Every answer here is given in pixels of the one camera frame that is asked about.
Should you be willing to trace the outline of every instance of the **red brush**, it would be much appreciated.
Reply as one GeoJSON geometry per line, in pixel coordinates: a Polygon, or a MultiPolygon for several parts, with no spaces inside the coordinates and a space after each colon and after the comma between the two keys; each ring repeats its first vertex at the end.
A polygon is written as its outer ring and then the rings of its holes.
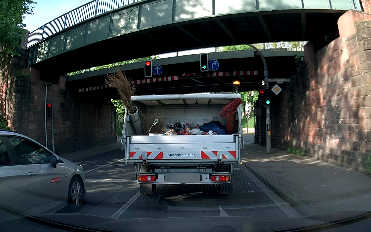
{"type": "Polygon", "coordinates": [[[241,98],[236,98],[234,101],[227,103],[223,110],[219,113],[222,118],[227,117],[227,115],[236,111],[236,108],[243,103],[241,98]]]}

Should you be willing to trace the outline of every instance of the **curb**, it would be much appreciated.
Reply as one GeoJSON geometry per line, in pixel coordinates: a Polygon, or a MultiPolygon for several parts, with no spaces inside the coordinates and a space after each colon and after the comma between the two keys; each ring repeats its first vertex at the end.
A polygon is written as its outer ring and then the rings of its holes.
{"type": "Polygon", "coordinates": [[[114,151],[114,150],[118,150],[118,149],[121,149],[121,146],[120,147],[109,148],[109,149],[106,149],[106,150],[96,151],[96,152],[93,152],[93,153],[90,153],[90,154],[87,154],[87,155],[82,155],[82,156],[79,156],[79,157],[76,157],[76,158],[73,158],[73,159],[69,159],[69,161],[75,161],[75,160],[79,160],[79,159],[82,159],[82,158],[95,156],[95,155],[98,155],[98,154],[101,154],[101,153],[104,153],[104,152],[114,151]]]}
{"type": "Polygon", "coordinates": [[[273,184],[271,184],[269,181],[267,181],[264,177],[259,175],[256,171],[254,171],[250,166],[243,163],[243,165],[251,172],[253,173],[265,186],[269,187],[273,192],[275,192],[279,197],[281,197],[283,200],[288,202],[294,209],[297,210],[302,216],[308,216],[317,214],[316,211],[314,211],[312,208],[310,208],[308,205],[300,201],[297,197],[295,197],[293,194],[289,193],[286,190],[278,189],[273,184]]]}

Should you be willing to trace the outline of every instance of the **brown broom bristles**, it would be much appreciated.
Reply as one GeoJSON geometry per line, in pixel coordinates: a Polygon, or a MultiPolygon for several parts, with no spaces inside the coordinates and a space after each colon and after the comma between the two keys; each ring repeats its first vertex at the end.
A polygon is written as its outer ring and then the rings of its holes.
{"type": "Polygon", "coordinates": [[[135,93],[135,86],[131,84],[131,79],[127,78],[124,73],[117,67],[113,73],[106,75],[106,84],[118,90],[118,95],[127,108],[128,113],[135,113],[131,106],[131,96],[135,93]]]}
{"type": "Polygon", "coordinates": [[[145,133],[148,133],[148,130],[151,128],[152,124],[154,123],[154,120],[158,119],[158,123],[152,127],[150,133],[159,134],[164,124],[165,115],[167,112],[163,111],[162,108],[156,108],[153,110],[145,108],[143,111],[139,113],[143,119],[145,133]]]}

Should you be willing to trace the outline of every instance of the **car door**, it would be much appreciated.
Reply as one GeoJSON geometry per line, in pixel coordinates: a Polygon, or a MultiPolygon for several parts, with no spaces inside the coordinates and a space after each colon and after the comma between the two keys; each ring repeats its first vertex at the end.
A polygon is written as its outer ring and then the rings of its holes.
{"type": "Polygon", "coordinates": [[[26,175],[9,156],[7,141],[7,138],[0,137],[0,204],[23,212],[28,207],[28,186],[23,182],[26,175]]]}
{"type": "Polygon", "coordinates": [[[66,175],[49,162],[50,152],[24,137],[11,136],[8,140],[14,149],[15,162],[28,176],[26,182],[30,207],[27,213],[52,212],[65,205],[64,189],[68,189],[64,181],[66,175]]]}

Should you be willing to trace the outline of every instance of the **windshield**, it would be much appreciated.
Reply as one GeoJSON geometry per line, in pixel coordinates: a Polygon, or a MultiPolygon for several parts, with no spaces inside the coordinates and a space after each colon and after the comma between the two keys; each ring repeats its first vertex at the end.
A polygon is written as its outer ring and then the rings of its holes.
{"type": "Polygon", "coordinates": [[[0,0],[1,230],[368,217],[371,1],[0,0]]]}

